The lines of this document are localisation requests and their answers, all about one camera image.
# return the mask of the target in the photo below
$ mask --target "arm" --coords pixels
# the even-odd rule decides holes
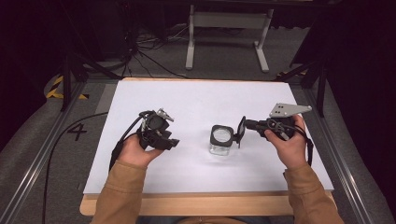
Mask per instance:
[[[145,151],[133,135],[124,142],[122,152],[108,174],[96,203],[92,224],[135,223],[142,201],[142,191],[149,163],[163,153]]]
[[[294,116],[295,124],[304,129],[304,120]],[[317,175],[305,160],[305,140],[296,133],[289,141],[279,139],[267,130],[265,135],[276,147],[280,160],[288,168],[285,178],[295,223],[344,223],[334,202],[325,194]]]

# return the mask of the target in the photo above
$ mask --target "person's left hand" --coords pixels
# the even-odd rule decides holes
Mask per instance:
[[[139,137],[134,134],[125,139],[122,147],[122,151],[118,157],[119,161],[124,161],[136,166],[147,167],[149,163],[155,158],[160,156],[163,150],[152,149],[145,151],[139,145]]]

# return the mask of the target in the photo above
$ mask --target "jacket sleeve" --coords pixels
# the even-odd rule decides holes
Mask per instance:
[[[92,224],[135,223],[147,167],[116,161],[96,202]]]
[[[286,170],[285,177],[294,223],[344,223],[338,215],[335,203],[325,194],[317,175],[308,164]]]

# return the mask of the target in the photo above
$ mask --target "hand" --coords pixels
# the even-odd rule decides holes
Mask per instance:
[[[119,155],[119,161],[125,161],[133,165],[147,167],[151,161],[160,156],[162,153],[163,150],[159,149],[145,151],[139,145],[139,137],[134,134],[125,139],[122,151]]]
[[[305,131],[305,124],[302,117],[294,115],[295,124],[300,126]],[[265,136],[276,148],[277,156],[289,168],[295,168],[306,164],[305,159],[305,139],[302,135],[295,132],[294,136],[288,140],[283,141],[279,139],[272,131],[266,130]]]

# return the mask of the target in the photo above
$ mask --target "dark background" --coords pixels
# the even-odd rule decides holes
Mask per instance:
[[[365,165],[396,216],[393,141],[396,7],[393,2],[359,2],[339,15],[320,17],[316,17],[317,12],[280,9],[272,26],[312,26],[309,39],[296,57],[298,63],[306,63],[331,49],[328,80],[334,97]],[[166,28],[186,22],[188,15],[188,6],[126,6],[110,1],[75,0],[2,1],[0,151],[46,103],[44,87],[59,72],[68,49],[93,61],[119,59],[128,48],[124,41],[128,31],[129,37],[134,38],[142,26],[164,38]],[[341,32],[332,34],[334,27]]]

